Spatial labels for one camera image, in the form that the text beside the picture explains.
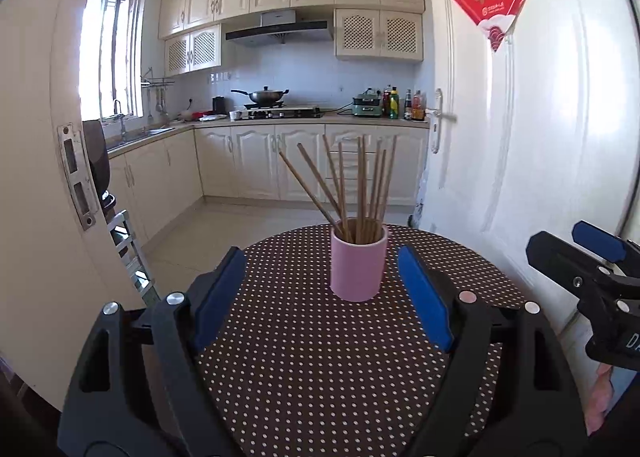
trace range hood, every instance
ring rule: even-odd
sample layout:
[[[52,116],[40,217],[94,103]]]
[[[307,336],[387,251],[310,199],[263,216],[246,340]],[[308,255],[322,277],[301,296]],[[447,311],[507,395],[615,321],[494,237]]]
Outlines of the range hood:
[[[276,43],[328,41],[333,39],[333,26],[327,20],[298,21],[292,9],[265,12],[260,27],[226,33],[226,39],[246,47]]]

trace bottle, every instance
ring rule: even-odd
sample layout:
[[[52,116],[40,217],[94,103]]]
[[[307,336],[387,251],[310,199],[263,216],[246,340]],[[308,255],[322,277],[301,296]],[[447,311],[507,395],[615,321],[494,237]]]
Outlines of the bottle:
[[[389,113],[389,119],[398,119],[398,112],[400,109],[400,96],[398,95],[398,87],[391,89],[391,110]]]
[[[406,96],[404,97],[404,120],[411,121],[414,117],[412,111],[411,89],[406,90]]]
[[[382,93],[382,115],[388,117],[391,113],[391,85],[387,85]]]
[[[424,121],[424,108],[422,107],[422,95],[420,90],[415,91],[413,106],[414,115],[412,119],[414,121]]]

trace blue gripper pad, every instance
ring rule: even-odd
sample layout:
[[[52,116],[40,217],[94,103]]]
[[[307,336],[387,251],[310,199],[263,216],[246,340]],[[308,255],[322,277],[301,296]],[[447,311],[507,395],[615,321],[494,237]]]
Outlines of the blue gripper pad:
[[[599,257],[611,263],[618,263],[625,260],[625,243],[618,237],[614,237],[606,231],[602,231],[596,226],[592,226],[583,220],[574,226],[572,231],[574,242],[579,246],[589,249]]]
[[[398,269],[427,338],[448,352],[454,341],[449,325],[449,309],[412,248],[403,246],[400,249]]]
[[[233,247],[213,273],[199,275],[193,281],[188,294],[193,312],[195,333],[193,346],[201,352],[218,337],[226,314],[236,298],[244,280],[246,256]]]

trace polka dot tablecloth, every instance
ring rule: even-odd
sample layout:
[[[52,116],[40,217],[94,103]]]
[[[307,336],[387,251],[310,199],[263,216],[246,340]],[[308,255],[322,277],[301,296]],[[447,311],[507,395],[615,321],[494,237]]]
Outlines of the polka dot tablecloth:
[[[479,255],[389,226],[380,293],[350,303],[329,288],[330,228],[288,231],[245,250],[244,282],[199,369],[247,456],[399,456],[428,414],[447,355],[431,345],[398,274],[412,244],[459,289],[519,307],[524,296]],[[500,360],[492,345],[467,434],[482,429]]]

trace faucet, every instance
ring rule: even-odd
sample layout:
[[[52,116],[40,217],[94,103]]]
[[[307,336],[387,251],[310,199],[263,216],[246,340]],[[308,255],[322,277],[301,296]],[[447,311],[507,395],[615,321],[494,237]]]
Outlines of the faucet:
[[[124,140],[124,136],[127,133],[127,129],[124,126],[124,114],[122,113],[122,104],[120,103],[119,100],[113,100],[113,115],[120,122],[120,139]]]

